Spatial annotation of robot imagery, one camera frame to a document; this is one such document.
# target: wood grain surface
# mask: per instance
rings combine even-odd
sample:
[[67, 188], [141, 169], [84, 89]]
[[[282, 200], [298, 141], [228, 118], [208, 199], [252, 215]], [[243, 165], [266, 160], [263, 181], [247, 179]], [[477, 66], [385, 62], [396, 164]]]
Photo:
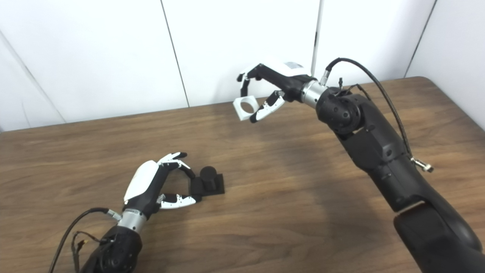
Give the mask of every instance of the wood grain surface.
[[[395, 124], [374, 85], [363, 86]], [[425, 178], [485, 242], [485, 133], [425, 78], [383, 86], [414, 155], [436, 169]], [[119, 211], [138, 166], [177, 151], [196, 173], [223, 173], [226, 194], [153, 215], [136, 272], [419, 272], [373, 182], [297, 102], [256, 124], [222, 103], [2, 133], [0, 272], [46, 272], [75, 217]], [[183, 173], [163, 191], [186, 193]], [[75, 230], [101, 237], [113, 224], [93, 214]], [[72, 271], [65, 246], [56, 272]]]

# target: black cable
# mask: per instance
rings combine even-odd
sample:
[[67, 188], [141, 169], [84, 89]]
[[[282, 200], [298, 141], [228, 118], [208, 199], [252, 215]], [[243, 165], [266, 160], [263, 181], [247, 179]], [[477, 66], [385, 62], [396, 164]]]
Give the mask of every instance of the black cable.
[[74, 233], [74, 235], [72, 236], [72, 241], [71, 241], [71, 251], [72, 251], [72, 259], [74, 260], [74, 272], [75, 273], [79, 273], [79, 250], [81, 250], [81, 247], [84, 245], [84, 242], [81, 241], [81, 242], [78, 243], [77, 249], [74, 246], [74, 243], [76, 242], [76, 237], [79, 234], [84, 234], [84, 235], [88, 236], [89, 238], [91, 238], [91, 240], [98, 242], [98, 243], [101, 243], [101, 241], [98, 238], [94, 237], [93, 235], [91, 235], [91, 234], [89, 234], [85, 231], [76, 231]]
[[404, 126], [403, 126], [403, 123], [401, 121], [401, 119], [399, 118], [399, 115], [397, 113], [397, 110], [396, 108], [394, 107], [394, 105], [392, 104], [392, 101], [391, 99], [389, 98], [389, 95], [387, 94], [387, 92], [384, 90], [384, 87], [382, 87], [381, 83], [377, 80], [377, 78], [372, 75], [372, 73], [367, 69], [365, 68], [363, 65], [361, 65], [360, 63], [352, 60], [352, 59], [348, 59], [348, 58], [337, 58], [335, 60], [333, 60], [326, 68], [326, 71], [328, 72], [331, 72], [332, 71], [332, 68], [334, 65], [336, 65], [337, 63], [339, 62], [347, 62], [347, 63], [351, 63], [357, 67], [359, 67], [362, 71], [364, 71], [367, 76], [369, 76], [369, 78], [375, 83], [375, 85], [377, 85], [377, 87], [379, 88], [379, 90], [381, 91], [382, 93], [382, 96], [384, 96], [384, 99], [386, 99], [386, 102], [388, 103], [389, 105], [389, 108], [391, 109], [392, 111], [392, 114], [394, 115], [394, 117], [396, 118], [396, 122], [397, 122], [397, 125], [399, 127], [399, 131], [401, 131], [401, 136], [403, 138], [403, 141], [404, 141], [404, 145], [406, 146], [406, 150], [407, 152], [409, 153], [409, 156], [410, 157], [413, 157], [413, 154], [411, 153], [411, 148], [409, 147], [409, 142], [407, 141], [407, 136], [406, 136], [406, 132], [404, 131]]
[[360, 84], [354, 84], [352, 85], [351, 87], [349, 87], [349, 89], [347, 89], [347, 91], [350, 91], [350, 89], [356, 87], [359, 88], [360, 91], [362, 91], [362, 93], [364, 93], [365, 97], [369, 100], [369, 101], [372, 101], [371, 100], [371, 97], [369, 96], [369, 94], [367, 93], [367, 91], [364, 90], [364, 88], [362, 86], [360, 86]]
[[108, 213], [109, 209], [105, 207], [93, 207], [90, 208], [83, 213], [81, 213], [72, 223], [71, 225], [67, 228], [65, 231], [64, 235], [61, 238], [61, 242], [59, 243], [59, 246], [57, 247], [56, 253], [54, 254], [54, 259], [52, 259], [52, 263], [50, 264], [50, 268], [48, 273], [53, 273], [54, 272], [54, 267], [56, 266], [57, 259], [59, 259], [59, 255], [61, 254], [62, 247], [64, 246], [65, 240], [67, 239], [67, 236], [69, 236], [69, 233], [71, 232], [72, 228], [74, 225], [76, 225], [79, 220], [81, 220], [84, 216], [93, 213], [93, 212], [102, 212], [102, 213]]

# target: white panel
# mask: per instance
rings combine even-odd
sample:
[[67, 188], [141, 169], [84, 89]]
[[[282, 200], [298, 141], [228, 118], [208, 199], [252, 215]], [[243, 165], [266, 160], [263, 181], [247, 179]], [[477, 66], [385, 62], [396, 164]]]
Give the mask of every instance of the white panel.
[[0, 33], [0, 130], [63, 123]]
[[188, 106], [159, 0], [0, 1], [0, 30], [68, 122]]
[[[319, 0], [163, 0], [190, 106], [232, 101], [248, 65], [274, 56], [310, 69]], [[276, 87], [251, 82], [249, 94]]]
[[485, 129], [485, 1], [439, 0], [407, 77], [432, 80]]
[[[338, 57], [351, 58], [379, 80], [404, 77], [435, 0], [324, 0], [315, 76]], [[367, 83], [357, 67], [339, 63], [327, 85]]]

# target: cable connector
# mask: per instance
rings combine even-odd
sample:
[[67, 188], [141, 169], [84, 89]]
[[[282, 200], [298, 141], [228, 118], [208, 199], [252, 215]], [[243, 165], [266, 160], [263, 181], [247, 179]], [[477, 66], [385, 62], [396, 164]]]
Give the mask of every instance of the cable connector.
[[322, 79], [320, 80], [321, 86], [325, 86], [325, 84], [327, 84], [328, 76], [330, 76], [330, 71], [325, 70], [325, 72], [323, 73]]
[[108, 210], [107, 215], [113, 217], [116, 221], [120, 221], [122, 216], [114, 210]]
[[421, 170], [423, 170], [423, 171], [433, 172], [435, 170], [435, 168], [433, 168], [433, 166], [431, 166], [430, 164], [422, 162], [419, 159], [415, 159], [414, 157], [411, 158], [411, 162], [413, 162], [414, 165], [420, 167]]

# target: robotic hand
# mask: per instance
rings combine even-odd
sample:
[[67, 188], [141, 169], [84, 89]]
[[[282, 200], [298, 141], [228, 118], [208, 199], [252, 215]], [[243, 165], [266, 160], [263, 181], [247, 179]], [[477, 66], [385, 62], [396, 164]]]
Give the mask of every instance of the robotic hand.
[[[71, 250], [73, 252], [75, 272], [133, 272], [137, 263], [138, 254], [142, 249], [140, 233], [145, 222], [150, 219], [152, 214], [157, 213], [160, 209], [174, 209], [195, 204], [202, 200], [202, 196], [224, 193], [222, 174], [217, 174], [213, 167], [208, 166], [202, 169], [201, 177], [195, 177], [192, 169], [180, 160], [186, 156], [186, 153], [179, 152], [168, 154], [158, 162], [150, 160], [143, 163], [136, 171], [128, 186], [124, 198], [125, 205], [122, 215], [102, 207], [91, 208], [79, 215], [64, 233], [54, 255], [49, 273], [54, 271], [64, 242], [74, 225], [81, 218], [92, 212], [103, 212], [115, 218], [118, 223], [102, 239], [97, 239], [83, 231], [78, 231], [74, 234]], [[191, 188], [189, 191], [193, 193], [192, 196], [168, 193], [160, 194], [169, 172], [175, 169], [181, 169], [190, 178]], [[205, 189], [202, 183], [208, 183], [209, 186], [212, 185], [213, 187], [207, 187], [208, 189]], [[85, 234], [99, 243], [99, 246], [89, 256], [81, 271], [79, 270], [79, 250], [85, 241], [83, 240], [78, 243], [78, 247], [76, 248], [74, 241], [78, 234]]]
[[140, 233], [150, 216], [160, 209], [180, 208], [201, 201], [201, 196], [160, 195], [172, 170], [181, 169], [190, 179], [195, 178], [192, 169], [180, 160], [186, 156], [186, 153], [180, 152], [168, 154], [158, 162], [150, 160], [138, 168], [126, 191], [125, 206], [118, 217], [118, 224], [100, 240], [98, 248], [81, 269], [82, 273], [132, 272], [142, 249]]
[[[237, 81], [241, 82], [241, 97], [247, 97], [247, 91], [249, 82], [255, 78], [257, 81], [265, 79], [266, 81], [274, 84], [281, 90], [277, 90], [269, 96], [263, 105], [250, 116], [250, 121], [255, 123], [272, 112], [276, 111], [283, 105], [285, 101], [292, 102], [297, 100], [301, 102], [300, 91], [302, 87], [312, 78], [307, 69], [303, 66], [294, 63], [286, 62], [280, 63], [273, 59], [268, 59], [263, 64], [256, 64], [245, 69], [239, 74]], [[254, 97], [251, 98], [253, 103], [257, 103]], [[239, 104], [235, 103], [238, 113], [242, 113], [243, 110]]]
[[[402, 138], [366, 97], [350, 89], [326, 87], [332, 67], [341, 61], [360, 67], [376, 83], [398, 121]], [[249, 80], [265, 79], [281, 91], [273, 93], [252, 116], [261, 120], [280, 105], [299, 101], [315, 109], [317, 118], [335, 133], [354, 164], [366, 172], [398, 215], [394, 226], [423, 273], [485, 272], [482, 245], [470, 226], [423, 178], [416, 166], [433, 168], [415, 159], [404, 128], [379, 81], [356, 61], [338, 58], [331, 62], [321, 82], [296, 63], [261, 63], [238, 77], [241, 95], [247, 96]]]

